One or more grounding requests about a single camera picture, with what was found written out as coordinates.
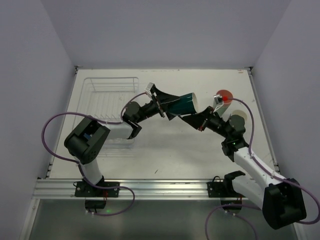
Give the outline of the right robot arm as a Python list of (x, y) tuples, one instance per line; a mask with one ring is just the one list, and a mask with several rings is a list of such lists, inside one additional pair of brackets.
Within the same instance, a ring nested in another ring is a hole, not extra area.
[(277, 230), (306, 218), (298, 182), (278, 174), (256, 157), (243, 137), (246, 131), (243, 117), (231, 115), (228, 120), (223, 120), (212, 107), (208, 107), (181, 119), (200, 132), (210, 129), (224, 137), (221, 143), (224, 155), (245, 171), (225, 175), (226, 189), (245, 196), (259, 207), (270, 227)]

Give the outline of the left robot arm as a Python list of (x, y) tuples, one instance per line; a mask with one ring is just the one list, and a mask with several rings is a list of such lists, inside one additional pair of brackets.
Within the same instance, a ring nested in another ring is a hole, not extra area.
[(85, 116), (64, 141), (64, 147), (76, 160), (79, 171), (89, 185), (97, 185), (104, 179), (97, 156), (107, 140), (134, 139), (141, 131), (140, 122), (159, 114), (170, 120), (174, 115), (169, 107), (181, 100), (180, 96), (160, 91), (149, 83), (145, 92), (150, 102), (139, 105), (133, 97), (120, 112), (120, 122), (108, 122)]

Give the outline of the black mug with handle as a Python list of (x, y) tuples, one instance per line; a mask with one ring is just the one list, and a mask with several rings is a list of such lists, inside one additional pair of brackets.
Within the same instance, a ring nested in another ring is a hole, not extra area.
[(239, 110), (239, 109), (234, 110), (234, 111), (230, 114), (230, 116), (234, 116), (234, 115), (237, 115), (237, 116), (242, 117), (242, 118), (244, 119), (244, 122), (245, 122), (245, 123), (246, 123), (247, 120), (248, 120), (248, 115), (247, 115), (244, 111), (242, 111), (242, 110)]

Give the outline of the dark teal cup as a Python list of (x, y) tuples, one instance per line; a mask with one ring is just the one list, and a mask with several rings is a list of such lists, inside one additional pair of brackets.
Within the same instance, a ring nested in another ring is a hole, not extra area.
[(178, 101), (168, 107), (168, 112), (174, 116), (196, 114), (198, 110), (198, 100), (194, 92), (180, 96)]

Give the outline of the pink cup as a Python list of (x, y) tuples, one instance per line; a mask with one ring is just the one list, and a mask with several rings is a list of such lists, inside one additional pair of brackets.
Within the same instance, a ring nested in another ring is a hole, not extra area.
[(221, 89), (216, 94), (223, 98), (223, 106), (217, 110), (218, 115), (222, 117), (232, 103), (233, 94), (226, 89)]

